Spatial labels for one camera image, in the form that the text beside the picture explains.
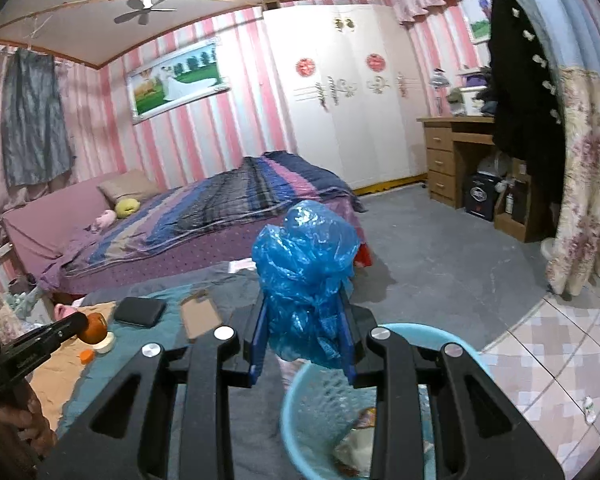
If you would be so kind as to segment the person left hand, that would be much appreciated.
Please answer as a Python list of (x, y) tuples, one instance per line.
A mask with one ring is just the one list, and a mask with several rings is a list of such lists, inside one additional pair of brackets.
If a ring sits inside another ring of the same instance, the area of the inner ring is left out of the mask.
[(46, 457), (57, 442), (55, 431), (44, 416), (38, 396), (26, 380), (15, 385), (15, 399), (0, 400), (0, 423), (30, 445), (36, 457)]

